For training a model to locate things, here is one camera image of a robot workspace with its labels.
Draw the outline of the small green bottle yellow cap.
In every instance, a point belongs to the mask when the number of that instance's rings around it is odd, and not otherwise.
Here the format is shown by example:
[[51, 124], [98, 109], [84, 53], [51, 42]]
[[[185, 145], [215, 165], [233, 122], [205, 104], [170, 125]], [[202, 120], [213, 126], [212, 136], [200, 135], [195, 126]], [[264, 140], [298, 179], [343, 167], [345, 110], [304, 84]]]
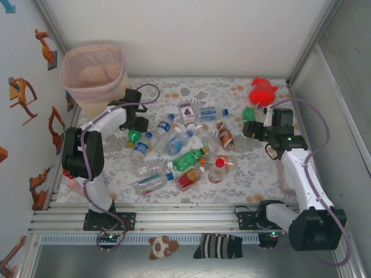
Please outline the small green bottle yellow cap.
[[129, 148], [134, 148], [136, 143], [141, 139], [142, 132], [136, 130], [129, 130], [128, 132], [128, 143]]

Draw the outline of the clear bottle dark blue label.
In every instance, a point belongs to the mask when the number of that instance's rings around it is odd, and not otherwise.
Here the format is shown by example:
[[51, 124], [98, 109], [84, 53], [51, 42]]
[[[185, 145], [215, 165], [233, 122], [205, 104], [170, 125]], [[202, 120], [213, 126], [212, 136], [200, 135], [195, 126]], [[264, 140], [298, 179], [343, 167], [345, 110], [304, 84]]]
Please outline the clear bottle dark blue label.
[[146, 132], [144, 137], [139, 139], [130, 155], [131, 162], [138, 163], [144, 160], [151, 146], [151, 139], [152, 133], [150, 132]]

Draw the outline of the clear Pepsi bottle blue cap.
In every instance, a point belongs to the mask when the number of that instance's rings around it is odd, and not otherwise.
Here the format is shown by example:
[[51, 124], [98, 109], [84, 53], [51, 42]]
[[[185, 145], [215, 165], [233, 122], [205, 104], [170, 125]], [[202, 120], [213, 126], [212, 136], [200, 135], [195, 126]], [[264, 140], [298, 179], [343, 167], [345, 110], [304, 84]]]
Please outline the clear Pepsi bottle blue cap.
[[174, 114], [165, 116], [155, 128], [153, 135], [155, 135], [156, 137], [164, 136], [171, 129], [173, 121]]

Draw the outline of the clear bottle white cap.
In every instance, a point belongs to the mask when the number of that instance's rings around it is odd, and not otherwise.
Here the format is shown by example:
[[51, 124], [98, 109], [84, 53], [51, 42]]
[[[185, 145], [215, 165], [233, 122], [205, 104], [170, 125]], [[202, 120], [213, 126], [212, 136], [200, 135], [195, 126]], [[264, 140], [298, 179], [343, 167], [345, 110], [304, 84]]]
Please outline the clear bottle white cap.
[[197, 125], [195, 131], [198, 133], [202, 145], [208, 149], [208, 153], [210, 155], [217, 155], [219, 147], [204, 125]]
[[131, 169], [131, 173], [136, 177], [149, 177], [156, 174], [167, 174], [171, 172], [172, 170], [168, 166], [168, 162], [160, 159], [136, 163]]
[[179, 135], [181, 133], [181, 129], [179, 127], [174, 127], [172, 129], [170, 129], [162, 138], [160, 138], [154, 149], [156, 151], [156, 154], [157, 154], [157, 157], [160, 157], [162, 156], [163, 152], [164, 152], [164, 149], [166, 147], [166, 145], [169, 143], [169, 141]]

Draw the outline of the clear bottle light blue cap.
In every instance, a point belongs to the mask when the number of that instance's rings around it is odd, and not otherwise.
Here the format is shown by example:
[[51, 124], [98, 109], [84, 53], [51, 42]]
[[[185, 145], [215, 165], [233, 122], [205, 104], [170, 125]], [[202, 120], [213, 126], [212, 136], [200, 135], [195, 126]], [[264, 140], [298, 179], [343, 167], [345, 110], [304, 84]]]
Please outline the clear bottle light blue cap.
[[187, 130], [176, 135], [166, 145], [165, 153], [169, 156], [177, 155], [185, 146], [187, 146], [193, 136], [194, 132], [192, 130]]

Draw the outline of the purple grape juice carton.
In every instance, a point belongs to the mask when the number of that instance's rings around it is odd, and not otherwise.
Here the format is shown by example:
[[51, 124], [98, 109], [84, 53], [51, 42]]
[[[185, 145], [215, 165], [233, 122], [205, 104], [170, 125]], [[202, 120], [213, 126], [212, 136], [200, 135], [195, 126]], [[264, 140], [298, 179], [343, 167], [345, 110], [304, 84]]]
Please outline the purple grape juice carton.
[[183, 102], [179, 104], [180, 115], [184, 123], [191, 123], [195, 120], [195, 114], [192, 104]]

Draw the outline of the brown chocolate drink bottle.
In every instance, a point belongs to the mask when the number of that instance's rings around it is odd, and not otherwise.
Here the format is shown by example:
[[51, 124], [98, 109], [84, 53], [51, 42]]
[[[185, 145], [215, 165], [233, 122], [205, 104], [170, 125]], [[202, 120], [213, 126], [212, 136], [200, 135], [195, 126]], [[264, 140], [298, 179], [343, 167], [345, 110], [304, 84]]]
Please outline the brown chocolate drink bottle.
[[230, 131], [226, 128], [224, 122], [220, 119], [216, 121], [216, 127], [218, 131], [218, 138], [221, 146], [225, 151], [230, 151], [235, 148], [235, 143]]

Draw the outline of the clear bottle blue strip label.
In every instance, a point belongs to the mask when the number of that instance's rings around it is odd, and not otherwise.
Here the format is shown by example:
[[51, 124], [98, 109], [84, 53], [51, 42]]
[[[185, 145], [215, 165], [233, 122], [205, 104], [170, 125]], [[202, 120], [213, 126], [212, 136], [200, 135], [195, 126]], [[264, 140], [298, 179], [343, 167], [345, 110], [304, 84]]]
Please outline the clear bottle blue strip label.
[[153, 191], [163, 188], [168, 181], [174, 179], [172, 173], [154, 174], [150, 177], [135, 182], [133, 185], [134, 191], [138, 195], [146, 195]]

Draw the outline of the clear bottle pale blue label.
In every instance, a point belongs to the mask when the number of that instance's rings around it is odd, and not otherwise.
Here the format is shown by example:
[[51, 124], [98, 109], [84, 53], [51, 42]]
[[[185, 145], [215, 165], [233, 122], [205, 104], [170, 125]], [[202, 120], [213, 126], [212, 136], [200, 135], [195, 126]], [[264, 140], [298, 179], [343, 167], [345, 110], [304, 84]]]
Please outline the clear bottle pale blue label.
[[198, 122], [215, 122], [216, 120], [228, 116], [229, 111], [226, 108], [211, 106], [197, 108], [196, 114]]

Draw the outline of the clear bottle red cap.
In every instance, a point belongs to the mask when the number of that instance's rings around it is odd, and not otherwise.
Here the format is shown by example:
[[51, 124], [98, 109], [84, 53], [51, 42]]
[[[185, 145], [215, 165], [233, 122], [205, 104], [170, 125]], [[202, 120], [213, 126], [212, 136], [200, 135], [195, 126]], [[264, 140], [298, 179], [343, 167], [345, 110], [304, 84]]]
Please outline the clear bottle red cap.
[[208, 179], [211, 183], [218, 184], [224, 181], [229, 172], [228, 163], [224, 158], [217, 158], [209, 163]]

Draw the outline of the large green bottle yellow cap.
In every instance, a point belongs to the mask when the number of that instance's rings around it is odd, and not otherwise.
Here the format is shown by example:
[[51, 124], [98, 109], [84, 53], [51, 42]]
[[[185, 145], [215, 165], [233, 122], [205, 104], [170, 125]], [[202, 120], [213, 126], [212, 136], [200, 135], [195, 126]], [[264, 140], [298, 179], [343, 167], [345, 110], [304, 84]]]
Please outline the large green bottle yellow cap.
[[207, 152], [208, 149], [205, 147], [188, 151], [183, 156], [172, 161], [172, 168], [175, 171], [182, 172], [199, 162]]

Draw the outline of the red label tea bottle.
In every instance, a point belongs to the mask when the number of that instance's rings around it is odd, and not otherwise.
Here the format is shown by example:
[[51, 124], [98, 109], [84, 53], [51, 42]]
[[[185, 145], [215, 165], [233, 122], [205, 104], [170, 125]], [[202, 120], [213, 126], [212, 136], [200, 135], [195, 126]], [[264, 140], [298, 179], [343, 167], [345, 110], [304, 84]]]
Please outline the red label tea bottle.
[[200, 181], [205, 173], [205, 168], [203, 166], [191, 168], [179, 178], [176, 179], [175, 185], [177, 189], [185, 191], [192, 187], [195, 183]]

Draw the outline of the pink plush toy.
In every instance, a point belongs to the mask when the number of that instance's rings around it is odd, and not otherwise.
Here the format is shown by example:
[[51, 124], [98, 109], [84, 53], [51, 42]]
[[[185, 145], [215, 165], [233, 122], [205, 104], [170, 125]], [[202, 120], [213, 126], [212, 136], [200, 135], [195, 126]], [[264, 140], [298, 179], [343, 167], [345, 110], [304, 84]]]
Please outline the pink plush toy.
[[67, 182], [67, 187], [69, 190], [75, 191], [76, 193], [80, 194], [81, 196], [85, 196], [83, 187], [81, 184], [77, 181], [75, 177], [73, 177], [68, 170], [63, 169], [62, 171], [63, 175], [69, 178], [69, 182]]

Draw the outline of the brown teddy bear toy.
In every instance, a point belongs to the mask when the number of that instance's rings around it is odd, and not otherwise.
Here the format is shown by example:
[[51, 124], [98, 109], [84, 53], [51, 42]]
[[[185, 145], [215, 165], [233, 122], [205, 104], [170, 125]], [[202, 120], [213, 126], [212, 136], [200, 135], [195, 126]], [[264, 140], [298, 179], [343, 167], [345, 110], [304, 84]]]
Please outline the brown teddy bear toy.
[[170, 240], [166, 235], [151, 237], [148, 242], [151, 245], [150, 260], [166, 258], [180, 246], [176, 240]]

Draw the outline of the blue wall sticker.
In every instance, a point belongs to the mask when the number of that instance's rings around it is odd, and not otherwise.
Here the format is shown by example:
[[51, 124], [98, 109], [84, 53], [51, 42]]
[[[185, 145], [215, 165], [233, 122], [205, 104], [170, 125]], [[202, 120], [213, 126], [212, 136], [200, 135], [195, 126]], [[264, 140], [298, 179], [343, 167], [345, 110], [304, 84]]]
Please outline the blue wall sticker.
[[10, 3], [10, 0], [0, 0], [1, 5], [5, 9], [5, 13], [14, 14], [16, 13], [16, 6]]

